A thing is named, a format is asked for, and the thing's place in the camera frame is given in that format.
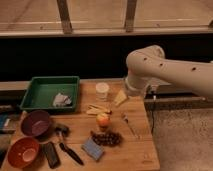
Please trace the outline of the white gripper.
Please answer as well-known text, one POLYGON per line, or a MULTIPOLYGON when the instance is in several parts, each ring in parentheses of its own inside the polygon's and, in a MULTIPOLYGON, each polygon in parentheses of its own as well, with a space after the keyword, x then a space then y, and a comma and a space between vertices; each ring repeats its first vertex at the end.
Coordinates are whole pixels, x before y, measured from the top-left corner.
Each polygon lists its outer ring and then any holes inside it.
POLYGON ((124 79, 125 92, 123 90, 120 90, 114 99, 114 103, 116 106, 119 106, 128 99, 127 95, 132 97, 140 96, 144 98, 147 94, 147 88, 147 80, 139 79, 134 82, 130 82, 129 78, 126 77, 124 79))

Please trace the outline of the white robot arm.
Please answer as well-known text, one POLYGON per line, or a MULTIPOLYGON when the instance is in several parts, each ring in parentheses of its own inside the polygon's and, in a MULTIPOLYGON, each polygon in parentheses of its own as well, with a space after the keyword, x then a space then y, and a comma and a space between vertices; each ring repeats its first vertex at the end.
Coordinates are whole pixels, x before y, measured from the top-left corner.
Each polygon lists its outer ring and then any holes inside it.
POLYGON ((170 60, 158 45, 130 52, 126 58, 128 74, 123 92, 144 98, 152 78, 180 86, 213 101, 213 63, 170 60))

